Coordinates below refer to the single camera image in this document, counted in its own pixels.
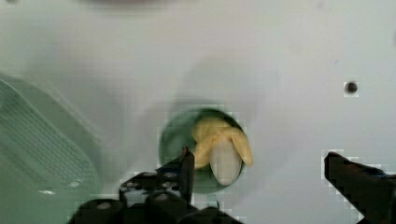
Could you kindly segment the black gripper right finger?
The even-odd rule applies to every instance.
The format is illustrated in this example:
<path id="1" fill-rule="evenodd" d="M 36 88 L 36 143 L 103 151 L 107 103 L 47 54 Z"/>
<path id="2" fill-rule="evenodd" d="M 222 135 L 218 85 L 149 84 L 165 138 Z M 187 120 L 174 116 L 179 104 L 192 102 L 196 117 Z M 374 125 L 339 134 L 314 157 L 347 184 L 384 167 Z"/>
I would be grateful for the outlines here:
<path id="1" fill-rule="evenodd" d="M 336 152 L 323 161 L 325 178 L 363 215 L 356 224 L 395 224 L 395 175 Z"/>

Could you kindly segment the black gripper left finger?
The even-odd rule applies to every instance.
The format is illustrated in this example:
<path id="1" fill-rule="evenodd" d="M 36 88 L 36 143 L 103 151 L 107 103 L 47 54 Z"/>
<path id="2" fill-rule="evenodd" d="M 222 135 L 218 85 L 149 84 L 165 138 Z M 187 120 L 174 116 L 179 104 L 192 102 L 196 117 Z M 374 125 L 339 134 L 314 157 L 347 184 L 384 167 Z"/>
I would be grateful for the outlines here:
<path id="1" fill-rule="evenodd" d="M 243 224 L 216 206 L 191 204 L 194 155 L 187 147 L 153 172 L 122 183 L 119 198 L 82 204 L 67 224 Z"/>

